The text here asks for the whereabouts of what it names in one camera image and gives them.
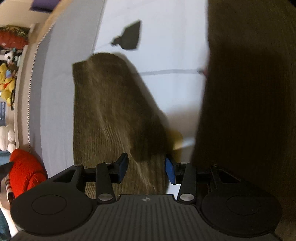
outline dark brown fabric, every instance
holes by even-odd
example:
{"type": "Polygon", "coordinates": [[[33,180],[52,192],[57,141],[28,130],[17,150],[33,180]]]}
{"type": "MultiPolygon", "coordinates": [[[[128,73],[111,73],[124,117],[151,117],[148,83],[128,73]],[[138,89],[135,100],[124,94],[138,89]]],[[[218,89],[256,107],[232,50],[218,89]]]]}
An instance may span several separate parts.
{"type": "Polygon", "coordinates": [[[279,198],[276,234],[296,240],[296,8],[209,0],[210,62],[196,166],[218,163],[279,198]]]}
{"type": "MultiPolygon", "coordinates": [[[[165,129],[136,85],[126,63],[107,53],[73,65],[74,162],[85,168],[129,156],[119,194],[165,194],[165,129]]],[[[93,183],[86,194],[95,197],[93,183]]]]}

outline gray mat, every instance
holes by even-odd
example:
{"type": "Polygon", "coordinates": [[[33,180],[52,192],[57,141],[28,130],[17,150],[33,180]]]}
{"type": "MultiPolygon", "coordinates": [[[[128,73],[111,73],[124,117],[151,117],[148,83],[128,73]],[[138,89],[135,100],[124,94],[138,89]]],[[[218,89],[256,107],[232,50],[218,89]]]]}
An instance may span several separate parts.
{"type": "Polygon", "coordinates": [[[43,40],[36,56],[30,100],[30,144],[32,153],[43,160],[49,177],[73,165],[72,64],[92,54],[103,4],[104,0],[73,0],[43,40]]]}

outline white plush toy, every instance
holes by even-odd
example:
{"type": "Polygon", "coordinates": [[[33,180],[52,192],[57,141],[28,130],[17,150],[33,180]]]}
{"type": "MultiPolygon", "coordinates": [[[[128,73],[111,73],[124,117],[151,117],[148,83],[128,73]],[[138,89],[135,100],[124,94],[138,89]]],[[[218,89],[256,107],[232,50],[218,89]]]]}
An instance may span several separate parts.
{"type": "Polygon", "coordinates": [[[15,132],[11,125],[0,126],[0,150],[12,153],[16,149],[15,132]]]}

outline black circular housing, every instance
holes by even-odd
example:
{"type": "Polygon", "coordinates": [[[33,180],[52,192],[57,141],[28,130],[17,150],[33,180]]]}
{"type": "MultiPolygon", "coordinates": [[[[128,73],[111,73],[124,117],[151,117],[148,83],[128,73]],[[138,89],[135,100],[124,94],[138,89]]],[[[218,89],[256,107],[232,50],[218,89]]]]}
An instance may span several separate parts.
{"type": "Polygon", "coordinates": [[[83,224],[92,211],[90,199],[69,183],[51,182],[17,197],[11,205],[13,221],[35,235],[56,235],[83,224]]]}
{"type": "Polygon", "coordinates": [[[281,218],[279,201],[247,183],[223,183],[205,196],[201,212],[215,229],[237,237],[273,232],[281,218]]]}

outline silver screw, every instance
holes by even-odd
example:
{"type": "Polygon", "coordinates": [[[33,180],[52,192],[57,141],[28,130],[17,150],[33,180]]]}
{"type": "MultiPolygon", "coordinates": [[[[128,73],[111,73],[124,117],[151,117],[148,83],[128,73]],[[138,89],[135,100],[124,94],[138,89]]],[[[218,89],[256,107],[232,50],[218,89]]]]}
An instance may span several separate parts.
{"type": "Polygon", "coordinates": [[[101,201],[106,202],[106,201],[110,201],[110,200],[113,198],[113,196],[112,196],[111,194],[109,194],[109,193],[102,193],[102,194],[100,194],[100,195],[98,196],[98,198],[99,198],[101,201]]]}
{"type": "Polygon", "coordinates": [[[189,201],[192,201],[194,199],[194,196],[190,193],[184,193],[180,196],[180,199],[182,201],[185,201],[185,202],[189,202],[189,201]]]}

